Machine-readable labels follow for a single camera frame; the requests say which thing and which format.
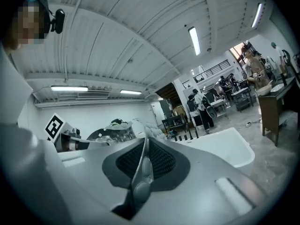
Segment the concrete floor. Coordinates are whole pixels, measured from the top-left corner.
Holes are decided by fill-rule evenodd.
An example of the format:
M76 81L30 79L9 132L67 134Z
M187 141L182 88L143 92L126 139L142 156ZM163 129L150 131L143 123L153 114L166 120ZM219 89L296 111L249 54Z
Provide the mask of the concrete floor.
M215 120L215 127L210 130L211 133L227 128L236 128L250 143L255 153L255 163L250 177L268 194L277 191L286 181L289 172L298 160L300 131L297 130L297 114L294 113L281 126L277 147L273 142L275 136L271 132L266 132L265 137L262 136L261 121L253 123L250 127L245 127L249 121L257 121L261 118L257 103L254 103L254 107L249 107L242 112L236 111L235 105L232 105L231 108L227 109L227 114L228 118L221 116ZM196 137L195 130L191 130L192 136ZM199 136L206 135L203 126L199 126L197 132ZM179 132L182 138L184 134L184 131Z

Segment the black mesh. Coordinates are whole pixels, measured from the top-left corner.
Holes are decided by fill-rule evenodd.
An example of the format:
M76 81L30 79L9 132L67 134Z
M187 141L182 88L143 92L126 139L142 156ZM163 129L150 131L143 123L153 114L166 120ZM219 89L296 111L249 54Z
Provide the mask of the black mesh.
M131 179L133 179L137 166L139 165L143 145L144 143L141 143L132 150L118 157L116 160L117 167Z
M158 179L172 171L176 163L172 154L156 144L149 147L149 159L152 163L154 179Z

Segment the railing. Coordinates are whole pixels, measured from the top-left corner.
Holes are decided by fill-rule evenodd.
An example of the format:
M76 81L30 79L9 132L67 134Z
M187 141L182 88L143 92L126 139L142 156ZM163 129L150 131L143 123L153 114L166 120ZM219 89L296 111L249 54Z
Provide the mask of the railing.
M225 68L229 67L230 63L228 62L228 60L225 60L219 64L217 64L216 66L204 71L203 73L198 74L197 76L194 77L194 79L196 79L198 82L213 76L214 74L220 72L221 70L224 70ZM192 86L192 83L187 80L186 82L184 82L182 84L185 88L188 88L188 86Z

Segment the white bin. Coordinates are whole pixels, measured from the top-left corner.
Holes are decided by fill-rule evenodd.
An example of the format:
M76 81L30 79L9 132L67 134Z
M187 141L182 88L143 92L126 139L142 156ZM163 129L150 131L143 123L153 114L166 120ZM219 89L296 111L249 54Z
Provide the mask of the white bin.
M215 154L246 175L251 175L255 154L249 143L233 127L177 143Z

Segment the white door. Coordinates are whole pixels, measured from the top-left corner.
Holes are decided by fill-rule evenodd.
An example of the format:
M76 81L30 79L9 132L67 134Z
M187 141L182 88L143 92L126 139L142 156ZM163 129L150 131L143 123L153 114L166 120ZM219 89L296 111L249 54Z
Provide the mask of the white door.
M160 103L159 102L151 103L151 107L152 107L157 125L159 126L159 125L163 124L162 120L165 119L165 116L164 116L163 110L161 109Z

